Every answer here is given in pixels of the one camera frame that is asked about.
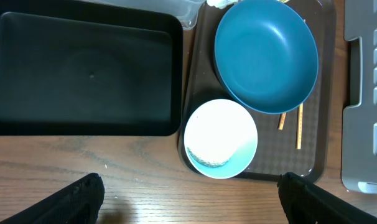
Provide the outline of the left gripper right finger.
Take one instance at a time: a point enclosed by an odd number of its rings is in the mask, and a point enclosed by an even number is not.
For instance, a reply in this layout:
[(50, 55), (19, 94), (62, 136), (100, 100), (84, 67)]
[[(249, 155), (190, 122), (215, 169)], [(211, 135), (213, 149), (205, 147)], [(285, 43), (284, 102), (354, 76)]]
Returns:
[(376, 217), (292, 172), (281, 175), (277, 187), (289, 224), (377, 224)]

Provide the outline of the wooden chopstick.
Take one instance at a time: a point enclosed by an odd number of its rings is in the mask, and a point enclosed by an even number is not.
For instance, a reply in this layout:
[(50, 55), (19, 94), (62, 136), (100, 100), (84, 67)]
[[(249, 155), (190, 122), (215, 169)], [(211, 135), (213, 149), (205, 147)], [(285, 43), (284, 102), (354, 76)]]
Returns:
[(286, 120), (286, 113), (283, 113), (280, 115), (280, 118), (279, 118), (278, 130), (283, 130), (285, 120)]
[(302, 146), (302, 123), (303, 123), (303, 104), (300, 104), (297, 112), (297, 137), (296, 149), (301, 149)]

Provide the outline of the large dark blue bowl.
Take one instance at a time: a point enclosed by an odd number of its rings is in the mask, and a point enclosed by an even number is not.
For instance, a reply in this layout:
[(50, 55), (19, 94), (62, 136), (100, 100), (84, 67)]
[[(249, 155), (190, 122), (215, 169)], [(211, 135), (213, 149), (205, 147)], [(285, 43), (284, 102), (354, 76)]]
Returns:
[(216, 30), (214, 61), (229, 95), (267, 114), (297, 108), (310, 96), (319, 72), (308, 25), (273, 0), (241, 1), (227, 10)]

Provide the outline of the white tissue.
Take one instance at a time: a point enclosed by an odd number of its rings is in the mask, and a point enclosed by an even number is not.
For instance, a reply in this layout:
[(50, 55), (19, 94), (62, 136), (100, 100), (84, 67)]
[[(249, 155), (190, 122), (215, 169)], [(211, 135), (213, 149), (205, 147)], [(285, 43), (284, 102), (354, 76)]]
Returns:
[(240, 0), (206, 0), (207, 4), (211, 7), (216, 7), (218, 9), (224, 9), (225, 7), (235, 4)]

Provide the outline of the light blue rice bowl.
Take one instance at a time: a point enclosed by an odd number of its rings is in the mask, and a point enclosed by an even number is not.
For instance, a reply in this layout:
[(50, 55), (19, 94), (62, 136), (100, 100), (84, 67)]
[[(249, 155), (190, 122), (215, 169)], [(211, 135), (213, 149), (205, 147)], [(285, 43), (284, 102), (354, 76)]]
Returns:
[(252, 162), (258, 130), (240, 104), (216, 99), (200, 105), (189, 117), (183, 144), (191, 165), (213, 179), (229, 179)]

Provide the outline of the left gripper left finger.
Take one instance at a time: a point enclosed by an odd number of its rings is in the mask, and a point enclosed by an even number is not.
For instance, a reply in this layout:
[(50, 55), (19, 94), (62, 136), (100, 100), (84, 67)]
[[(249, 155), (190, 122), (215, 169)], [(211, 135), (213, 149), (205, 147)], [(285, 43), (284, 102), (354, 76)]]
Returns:
[(101, 177), (90, 173), (0, 224), (95, 224), (104, 196)]

